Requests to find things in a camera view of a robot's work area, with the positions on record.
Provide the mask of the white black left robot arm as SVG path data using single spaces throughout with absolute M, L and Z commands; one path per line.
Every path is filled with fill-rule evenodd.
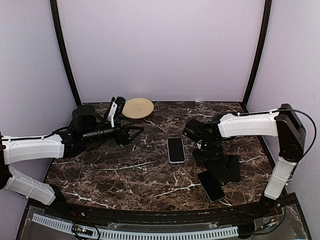
M 120 108 L 112 103 L 101 116 L 91 104 L 79 106 L 72 112 L 66 127 L 51 134 L 30 137 L 0 137 L 0 188 L 36 200 L 60 218 L 67 218 L 70 206 L 61 190 L 35 180 L 18 171 L 13 163 L 38 159 L 69 159 L 87 151 L 90 144 L 103 144 L 112 139 L 117 145 L 128 145 L 144 131 L 142 126 L 123 125 L 118 118 Z

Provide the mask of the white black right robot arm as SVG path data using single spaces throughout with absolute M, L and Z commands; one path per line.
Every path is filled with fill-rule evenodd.
M 203 165 L 223 185 L 240 181 L 239 160 L 235 155 L 224 154 L 223 141 L 256 136 L 266 149 L 264 137 L 277 138 L 278 159 L 264 189 L 263 200 L 255 205 L 255 213 L 266 217 L 274 210 L 274 201 L 292 180 L 298 164 L 314 146 L 305 147 L 307 131 L 299 114 L 303 111 L 283 103 L 267 111 L 215 115 L 206 123 L 193 118 L 186 123 L 183 134 L 198 145 L 192 152 L 195 162 Z

